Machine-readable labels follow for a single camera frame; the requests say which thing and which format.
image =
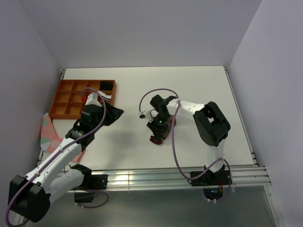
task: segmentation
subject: orange tray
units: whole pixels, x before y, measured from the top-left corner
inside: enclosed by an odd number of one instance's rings
[[[111,95],[110,104],[114,105],[116,82],[114,80],[102,80],[113,84],[110,91],[102,90],[107,95]],[[81,101],[81,91],[85,87],[92,87],[99,90],[101,80],[85,79],[62,79],[59,82],[55,98],[49,116],[51,119],[79,119],[85,103]],[[87,97],[91,91],[84,91]]]

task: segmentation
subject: patterned cloth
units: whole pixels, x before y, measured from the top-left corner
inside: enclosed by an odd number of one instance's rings
[[[42,121],[42,128],[41,128],[41,140],[40,140],[40,146],[43,151],[47,151],[50,153],[53,153],[57,147],[61,144],[63,141],[62,138],[57,136],[52,120],[49,117],[48,113],[43,116],[43,121]],[[81,154],[77,155],[72,159],[73,162],[80,162],[80,159],[85,152],[82,151]]]

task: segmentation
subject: cable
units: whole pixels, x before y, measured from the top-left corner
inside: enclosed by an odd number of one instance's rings
[[[6,210],[6,213],[5,213],[5,222],[7,224],[7,226],[9,227],[21,227],[23,225],[25,225],[29,220],[25,220],[22,224],[19,224],[19,225],[13,225],[10,223],[9,221],[9,211],[11,209],[11,207],[13,206],[14,202],[16,201],[17,197],[23,192],[23,190],[30,184],[32,183],[42,172],[43,170],[45,170],[62,152],[64,152],[65,149],[67,149],[69,146],[73,145],[74,143],[77,143],[78,141],[84,139],[85,137],[91,135],[92,133],[94,133],[95,131],[97,131],[101,126],[102,126],[102,123],[105,119],[105,116],[106,116],[106,102],[104,100],[104,98],[102,97],[102,95],[94,88],[92,87],[85,87],[82,91],[81,91],[81,96],[83,97],[83,93],[85,90],[92,90],[93,92],[95,92],[102,100],[102,103],[103,103],[103,107],[104,107],[104,112],[103,112],[103,116],[102,116],[102,119],[100,121],[100,123],[93,129],[91,130],[90,132],[80,136],[79,138],[77,138],[76,140],[73,140],[72,142],[68,143],[67,145],[65,145],[63,148],[61,148],[60,150],[58,150],[57,153],[54,154],[54,156],[48,161],[46,162],[38,171],[36,174],[34,174],[34,176],[32,178],[30,178],[28,180],[28,182],[25,183],[25,185],[23,187],[21,187],[17,193],[14,195],[14,197],[11,199],[11,201],[9,202],[9,205],[7,207],[7,210]]]
[[[151,118],[153,118],[153,116],[152,116],[152,111],[156,111],[156,109],[152,109],[152,110],[150,110],[150,116],[151,116]]]
[[[70,166],[70,168],[71,168],[71,165],[70,165],[70,164],[67,164],[67,166]],[[66,168],[66,166],[64,167],[63,172],[66,174],[65,168]]]
[[[82,204],[77,203],[77,205],[80,206],[80,207],[82,207],[82,208],[93,209],[93,208],[102,207],[102,206],[105,205],[105,204],[108,202],[108,200],[109,200],[109,194],[108,194],[107,192],[104,192],[104,191],[101,191],[101,190],[81,189],[81,191],[86,191],[86,192],[100,192],[100,193],[102,193],[102,194],[105,194],[106,197],[107,197],[106,200],[105,200],[103,203],[101,203],[101,204],[99,204],[99,205],[97,205],[97,206],[91,206],[91,207],[89,207],[89,206],[84,206],[84,205],[82,205]]]
[[[178,96],[178,94],[177,94],[175,91],[173,91],[173,90],[171,90],[171,89],[168,89],[168,88],[158,88],[158,89],[154,89],[154,90],[151,90],[151,91],[147,92],[145,95],[143,95],[143,97],[141,98],[141,100],[140,100],[140,102],[139,102],[139,111],[141,111],[141,104],[142,104],[143,99],[144,99],[149,93],[154,92],[154,91],[160,91],[160,90],[170,91],[170,92],[174,93],[174,94],[176,95],[177,99],[178,99],[178,106],[177,106],[177,109],[176,109],[176,111],[175,111],[175,114],[174,114],[174,117],[173,117],[173,120],[172,120],[172,126],[171,126],[171,144],[172,144],[172,153],[173,153],[173,156],[174,156],[175,163],[176,163],[176,166],[177,166],[178,171],[180,172],[180,174],[181,174],[184,178],[186,178],[186,179],[188,179],[188,180],[196,180],[196,179],[200,178],[201,176],[203,176],[203,175],[204,175],[204,174],[205,174],[205,173],[206,173],[214,164],[216,164],[217,162],[223,160],[223,161],[226,163],[226,165],[227,165],[227,167],[228,167],[228,171],[229,171],[229,184],[228,184],[227,191],[226,191],[226,193],[225,193],[225,194],[227,194],[227,193],[229,192],[230,187],[231,187],[231,184],[232,184],[232,177],[231,177],[232,175],[231,175],[231,168],[230,168],[228,162],[227,162],[224,158],[219,158],[219,159],[215,160],[208,168],[206,168],[202,173],[200,173],[198,176],[195,176],[195,177],[188,177],[188,176],[186,176],[185,173],[182,171],[182,169],[181,169],[181,167],[180,167],[180,165],[179,165],[178,159],[177,159],[176,148],[175,148],[175,133],[174,133],[175,130],[174,130],[174,128],[175,128],[176,117],[177,117],[178,111],[179,111],[179,109],[180,109],[180,107],[181,107],[181,103],[180,103],[179,96]]]

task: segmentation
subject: gray wall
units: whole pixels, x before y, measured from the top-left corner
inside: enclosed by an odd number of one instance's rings
[[[263,0],[230,65],[257,160],[287,226],[302,226],[303,1]]]
[[[20,0],[62,68],[228,66],[261,0]]]
[[[35,166],[42,116],[60,74],[17,0],[0,1],[0,69],[0,226],[4,226],[9,182]]]

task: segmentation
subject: white tabletop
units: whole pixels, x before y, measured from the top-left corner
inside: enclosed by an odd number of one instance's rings
[[[223,67],[150,67],[67,69],[64,79],[116,80],[115,107],[125,112],[109,127],[102,127],[87,147],[80,164],[91,169],[146,169],[175,167],[169,136],[162,146],[149,141],[152,132],[146,120],[139,119],[141,97],[155,88],[175,90],[182,100],[206,104],[214,101],[229,121],[224,158],[230,165],[253,165],[240,117]],[[151,98],[163,98],[169,92],[155,92],[143,101],[143,110],[151,109]],[[74,120],[53,120],[56,132],[64,138]],[[181,166],[203,166],[206,145],[193,121],[177,118],[175,142]]]

